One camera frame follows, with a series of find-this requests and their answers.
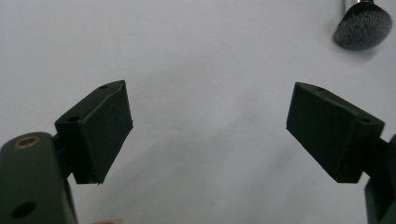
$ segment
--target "white surface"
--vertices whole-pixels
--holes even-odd
[[[104,185],[70,178],[80,223],[366,223],[367,176],[336,184],[285,129],[302,81],[396,133],[396,34],[339,49],[343,4],[1,1],[0,142],[125,79],[135,128]]]

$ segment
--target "screw hole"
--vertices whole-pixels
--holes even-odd
[[[26,147],[32,147],[35,144],[37,144],[40,141],[40,137],[39,136],[27,136],[24,137],[20,140],[18,140],[15,144],[14,147],[15,148],[26,148]]]
[[[20,206],[16,207],[14,211],[12,211],[11,216],[13,218],[21,218],[26,217],[35,211],[36,205],[34,202],[23,203]]]
[[[74,117],[71,117],[70,119],[68,119],[67,121],[69,121],[69,122],[76,122],[76,121],[78,121],[79,120],[79,117],[78,116],[74,116]]]

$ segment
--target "makeup brush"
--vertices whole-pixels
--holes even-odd
[[[388,36],[392,18],[373,0],[345,0],[345,3],[346,15],[333,35],[338,46],[352,50],[370,49]]]

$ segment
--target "white background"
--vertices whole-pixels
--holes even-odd
[[[134,129],[105,183],[69,178],[80,223],[367,223],[367,175],[336,184],[286,130],[301,81],[384,120],[386,141],[396,133],[396,33],[339,49],[343,5],[0,1],[0,143],[56,134],[66,110],[125,79]]]

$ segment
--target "brush bristles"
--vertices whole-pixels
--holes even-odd
[[[390,33],[392,18],[374,3],[360,2],[349,9],[341,20],[333,39],[344,49],[371,49]]]

